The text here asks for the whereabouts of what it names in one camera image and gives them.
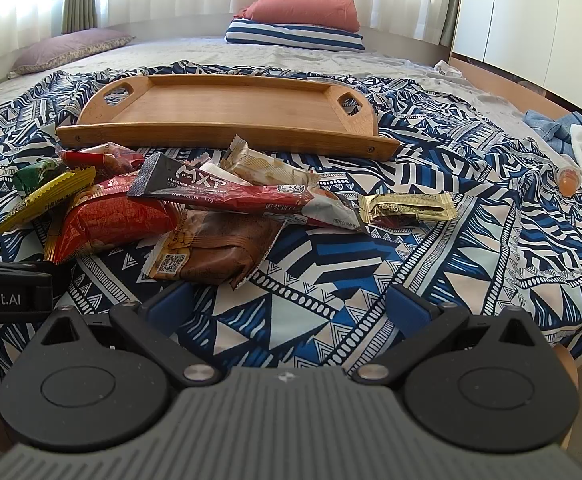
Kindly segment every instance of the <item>wooden bed frame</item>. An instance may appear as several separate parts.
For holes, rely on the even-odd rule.
[[[511,102],[518,110],[525,113],[527,110],[535,110],[551,119],[564,117],[569,111],[560,105],[548,100],[546,97],[523,87],[522,85],[506,79],[498,74],[485,70],[471,63],[467,63],[451,55],[449,65],[460,70],[473,86],[494,94]]]

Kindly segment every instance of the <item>striped pillow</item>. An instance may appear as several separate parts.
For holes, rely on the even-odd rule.
[[[362,36],[339,28],[318,25],[277,25],[236,18],[226,29],[228,43],[319,48],[322,50],[364,50]]]

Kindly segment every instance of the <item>blue and white patterned bedsheet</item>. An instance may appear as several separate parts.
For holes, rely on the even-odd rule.
[[[582,355],[582,189],[563,198],[554,167],[532,139],[510,138],[465,101],[426,92],[412,80],[320,76],[276,68],[172,66],[70,75],[55,72],[0,106],[0,218],[17,201],[14,171],[52,155],[58,124],[74,122],[103,85],[131,75],[233,73],[327,80],[364,94],[380,134],[402,142],[391,162],[277,153],[321,174],[321,185],[357,193],[453,193],[457,219],[370,236],[291,226],[238,291],[199,286],[180,342],[225,366],[342,365],[352,370],[402,338],[385,315],[386,287],[404,283],[420,296],[496,315],[522,306],[552,341]],[[181,159],[205,150],[164,150]],[[217,159],[219,152],[213,152]],[[40,257],[49,219],[0,236],[0,260]],[[141,272],[151,240],[81,258],[63,303],[105,312],[144,301],[164,282]],[[0,325],[0,380],[34,333]]]

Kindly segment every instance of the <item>qr code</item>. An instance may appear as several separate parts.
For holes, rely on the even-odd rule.
[[[158,267],[158,272],[175,274],[187,261],[188,256],[188,254],[165,254],[160,262],[160,267]]]

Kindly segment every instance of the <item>white wardrobe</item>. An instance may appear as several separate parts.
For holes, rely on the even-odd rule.
[[[582,108],[582,0],[461,0],[453,52]]]

